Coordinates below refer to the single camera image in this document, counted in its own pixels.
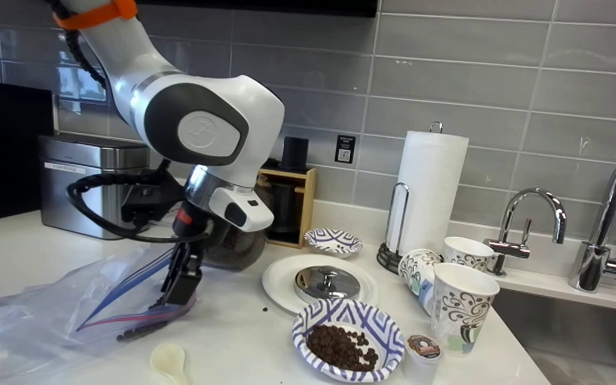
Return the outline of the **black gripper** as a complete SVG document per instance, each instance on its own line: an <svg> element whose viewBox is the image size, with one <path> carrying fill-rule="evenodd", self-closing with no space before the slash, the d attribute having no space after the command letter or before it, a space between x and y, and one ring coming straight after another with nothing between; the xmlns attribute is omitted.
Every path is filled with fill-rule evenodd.
<svg viewBox="0 0 616 385"><path fill-rule="evenodd" d="M207 214L185 202L173 221L176 246L172 251L169 274L160 287L169 305L188 305L202 283L202 244L207 233Z"/></svg>

